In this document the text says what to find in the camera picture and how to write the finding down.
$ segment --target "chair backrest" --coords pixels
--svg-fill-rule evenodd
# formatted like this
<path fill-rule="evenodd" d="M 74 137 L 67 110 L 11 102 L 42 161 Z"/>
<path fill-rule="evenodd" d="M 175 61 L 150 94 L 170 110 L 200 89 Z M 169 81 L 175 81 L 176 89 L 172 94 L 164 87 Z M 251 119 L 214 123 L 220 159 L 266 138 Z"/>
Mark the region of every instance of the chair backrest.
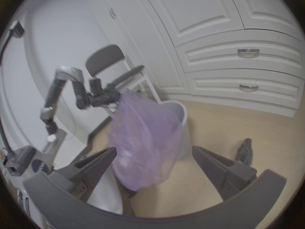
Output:
<path fill-rule="evenodd" d="M 109 45 L 92 54 L 86 62 L 86 68 L 93 77 L 105 68 L 125 59 L 118 45 Z"/>

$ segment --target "drawer handle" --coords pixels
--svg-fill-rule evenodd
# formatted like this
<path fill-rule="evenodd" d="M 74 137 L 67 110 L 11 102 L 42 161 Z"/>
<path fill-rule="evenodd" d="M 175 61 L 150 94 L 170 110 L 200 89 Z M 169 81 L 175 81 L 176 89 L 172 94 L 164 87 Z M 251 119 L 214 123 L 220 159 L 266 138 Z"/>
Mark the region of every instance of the drawer handle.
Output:
<path fill-rule="evenodd" d="M 239 87 L 249 89 L 249 90 L 257 90 L 258 89 L 258 86 L 245 86 L 245 85 L 242 85 L 242 84 L 239 84 Z"/>
<path fill-rule="evenodd" d="M 260 50 L 258 48 L 256 48 L 256 49 L 238 49 L 237 52 L 255 52 L 255 53 L 259 53 Z"/>

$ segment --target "white wall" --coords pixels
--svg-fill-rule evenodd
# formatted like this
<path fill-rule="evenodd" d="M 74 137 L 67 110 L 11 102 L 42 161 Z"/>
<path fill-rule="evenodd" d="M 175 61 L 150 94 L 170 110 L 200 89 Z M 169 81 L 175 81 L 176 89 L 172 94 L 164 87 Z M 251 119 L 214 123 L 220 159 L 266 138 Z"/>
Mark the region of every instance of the white wall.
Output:
<path fill-rule="evenodd" d="M 31 144 L 41 150 L 47 132 L 39 113 L 56 67 L 66 65 L 83 70 L 89 90 L 86 59 L 108 45 L 109 40 L 91 14 L 87 0 L 27 0 L 15 18 L 26 32 L 21 39 L 12 38 L 3 57 L 1 117 L 13 149 Z M 101 73 L 102 81 L 110 82 L 125 71 L 123 64 L 111 67 Z M 108 117 L 101 108 L 77 109 L 70 82 L 62 98 L 65 103 L 60 101 L 55 120 L 68 137 L 56 156 L 57 168 L 69 164 L 85 147 L 89 133 Z M 70 112 L 76 121 L 76 133 Z"/>

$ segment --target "plastic bag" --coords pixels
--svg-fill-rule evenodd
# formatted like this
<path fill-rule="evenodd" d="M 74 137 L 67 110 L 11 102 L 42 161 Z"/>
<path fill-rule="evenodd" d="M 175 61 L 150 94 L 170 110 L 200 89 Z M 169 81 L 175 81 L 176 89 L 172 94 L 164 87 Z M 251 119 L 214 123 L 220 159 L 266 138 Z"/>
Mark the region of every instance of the plastic bag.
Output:
<path fill-rule="evenodd" d="M 116 177 L 132 191 L 167 180 L 180 153 L 181 134 L 175 113 L 127 90 L 107 134 L 110 147 L 116 147 Z"/>

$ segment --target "drawer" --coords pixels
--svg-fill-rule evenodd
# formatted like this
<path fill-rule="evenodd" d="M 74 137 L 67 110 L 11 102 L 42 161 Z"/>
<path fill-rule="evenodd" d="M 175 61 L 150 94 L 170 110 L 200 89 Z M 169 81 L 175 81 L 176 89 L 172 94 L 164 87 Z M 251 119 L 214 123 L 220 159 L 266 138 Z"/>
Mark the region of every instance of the drawer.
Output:
<path fill-rule="evenodd" d="M 238 50 L 252 49 L 252 52 Z M 214 69 L 262 69 L 305 79 L 302 43 L 266 30 L 240 30 L 208 36 L 176 48 L 184 72 Z"/>
<path fill-rule="evenodd" d="M 186 74 L 192 95 L 265 102 L 297 109 L 304 80 L 279 72 L 253 69 Z"/>

